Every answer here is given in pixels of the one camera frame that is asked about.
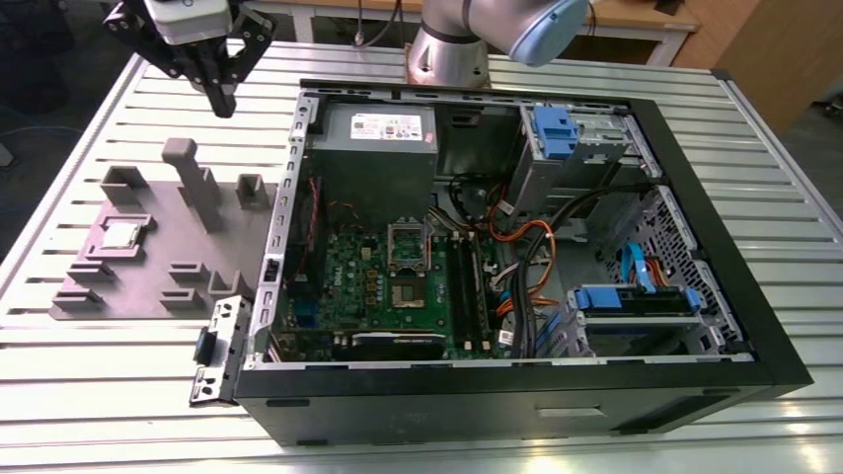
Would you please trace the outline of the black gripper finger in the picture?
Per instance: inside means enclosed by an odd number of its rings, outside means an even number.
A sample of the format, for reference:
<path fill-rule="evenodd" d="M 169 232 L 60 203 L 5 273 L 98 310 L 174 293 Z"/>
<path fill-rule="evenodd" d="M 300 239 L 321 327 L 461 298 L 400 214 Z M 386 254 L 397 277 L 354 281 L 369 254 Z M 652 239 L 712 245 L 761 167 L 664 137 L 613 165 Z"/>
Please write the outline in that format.
<path fill-rule="evenodd" d="M 230 11 L 234 15 L 233 32 L 240 35 L 244 45 L 233 55 L 229 54 L 226 47 L 221 46 L 221 105 L 216 107 L 216 116 L 220 118 L 229 118 L 233 115 L 237 85 L 245 81 L 254 69 L 276 29 L 274 20 L 249 7 L 232 7 Z"/>
<path fill-rule="evenodd" d="M 128 46 L 132 51 L 161 72 L 168 65 L 169 55 L 166 43 L 158 35 L 157 28 L 144 1 L 120 1 L 104 22 L 104 29 Z M 169 78 L 184 76 L 194 89 L 201 92 L 216 115 L 216 107 L 221 105 L 220 74 L 165 74 Z"/>

